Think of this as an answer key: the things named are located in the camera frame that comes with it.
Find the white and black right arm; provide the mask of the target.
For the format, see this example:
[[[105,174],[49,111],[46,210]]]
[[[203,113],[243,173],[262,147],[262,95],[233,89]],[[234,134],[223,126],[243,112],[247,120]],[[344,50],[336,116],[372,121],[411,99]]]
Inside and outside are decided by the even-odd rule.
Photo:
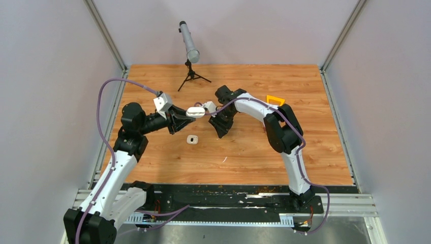
[[[301,144],[303,130],[292,110],[287,105],[271,105],[251,96],[243,89],[231,91],[223,85],[215,96],[222,104],[220,110],[210,109],[209,123],[215,128],[219,138],[224,137],[233,126],[234,116],[240,112],[264,124],[270,146],[281,154],[285,164],[290,191],[290,205],[296,212],[309,208],[314,193],[305,171]]]

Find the white gold-trimmed earbud case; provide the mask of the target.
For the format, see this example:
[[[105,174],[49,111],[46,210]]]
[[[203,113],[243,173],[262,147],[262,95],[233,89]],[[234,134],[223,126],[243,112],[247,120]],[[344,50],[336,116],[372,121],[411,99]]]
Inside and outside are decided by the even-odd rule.
[[[198,141],[199,141],[199,138],[196,135],[188,135],[186,139],[186,143],[190,145],[196,145]]]

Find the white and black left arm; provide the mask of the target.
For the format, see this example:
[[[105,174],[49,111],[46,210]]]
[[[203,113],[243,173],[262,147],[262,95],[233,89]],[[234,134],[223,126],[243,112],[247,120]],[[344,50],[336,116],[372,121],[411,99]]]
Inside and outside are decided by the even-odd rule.
[[[122,109],[122,127],[113,148],[111,159],[89,196],[77,209],[64,215],[69,243],[114,243],[119,228],[139,208],[152,209],[156,203],[153,185],[135,181],[127,192],[116,197],[138,164],[147,145],[148,133],[167,128],[170,134],[195,121],[186,111],[171,104],[163,104],[161,113],[145,114],[138,103]]]

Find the white oval earbud case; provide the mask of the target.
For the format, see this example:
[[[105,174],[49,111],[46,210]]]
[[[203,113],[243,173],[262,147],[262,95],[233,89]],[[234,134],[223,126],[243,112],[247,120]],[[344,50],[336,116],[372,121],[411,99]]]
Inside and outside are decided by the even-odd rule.
[[[186,116],[192,118],[201,118],[206,114],[206,110],[204,107],[189,107],[186,110]]]

